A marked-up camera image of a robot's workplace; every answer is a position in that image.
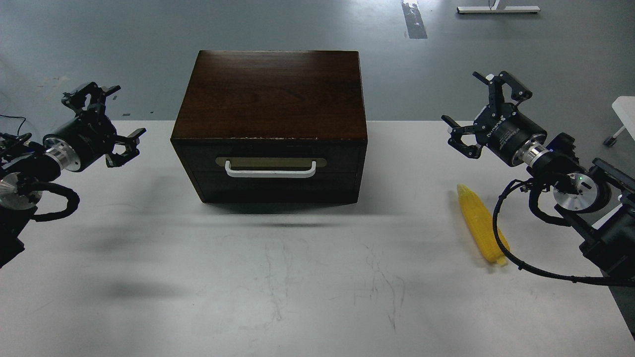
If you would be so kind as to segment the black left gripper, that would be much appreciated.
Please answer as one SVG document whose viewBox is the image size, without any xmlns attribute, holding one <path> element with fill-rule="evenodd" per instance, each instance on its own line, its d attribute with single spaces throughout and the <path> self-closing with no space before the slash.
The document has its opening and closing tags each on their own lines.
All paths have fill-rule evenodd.
<svg viewBox="0 0 635 357">
<path fill-rule="evenodd" d="M 59 161 L 63 170 L 81 172 L 104 155 L 107 167 L 117 168 L 140 155 L 138 145 L 146 128 L 137 128 L 129 136 L 116 135 L 105 115 L 107 97 L 120 89 L 119 85 L 86 83 L 63 94 L 62 104 L 76 116 L 43 139 L 46 152 Z M 114 145 L 124 147 L 124 151 L 112 152 Z"/>
</svg>

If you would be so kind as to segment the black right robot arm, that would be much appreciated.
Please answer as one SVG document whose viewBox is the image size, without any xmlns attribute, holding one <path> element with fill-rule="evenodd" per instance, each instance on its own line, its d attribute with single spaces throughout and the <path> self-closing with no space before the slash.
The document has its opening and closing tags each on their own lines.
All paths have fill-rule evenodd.
<svg viewBox="0 0 635 357">
<path fill-rule="evenodd" d="M 499 196 L 492 229 L 502 253 L 519 270 L 572 283 L 608 287 L 634 287 L 634 179 L 596 158 L 585 169 L 574 153 L 574 138 L 560 133 L 547 143 L 547 132 L 523 115 L 519 104 L 532 92 L 512 74 L 473 73 L 488 87 L 488 103 L 472 125 L 461 126 L 449 116 L 447 143 L 470 159 L 488 148 L 509 167 L 527 166 L 530 178 L 513 180 Z M 528 192 L 528 206 L 547 224 L 572 227 L 582 238 L 580 251 L 604 277 L 565 276 L 544 271 L 514 256 L 498 233 L 502 203 L 515 189 Z"/>
</svg>

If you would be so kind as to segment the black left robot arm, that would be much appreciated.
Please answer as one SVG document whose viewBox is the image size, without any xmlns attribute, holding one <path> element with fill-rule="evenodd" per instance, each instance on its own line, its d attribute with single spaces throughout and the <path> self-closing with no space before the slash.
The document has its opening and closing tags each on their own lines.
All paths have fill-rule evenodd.
<svg viewBox="0 0 635 357">
<path fill-rule="evenodd" d="M 146 129 L 118 135 L 105 112 L 107 98 L 119 90 L 118 85 L 91 82 L 64 93 L 61 102 L 74 116 L 42 142 L 32 140 L 31 133 L 1 134 L 2 266 L 25 250 L 19 235 L 30 221 L 57 221 L 77 210 L 77 192 L 56 183 L 64 170 L 79 173 L 100 158 L 109 168 L 122 167 L 140 154 L 138 144 Z"/>
</svg>

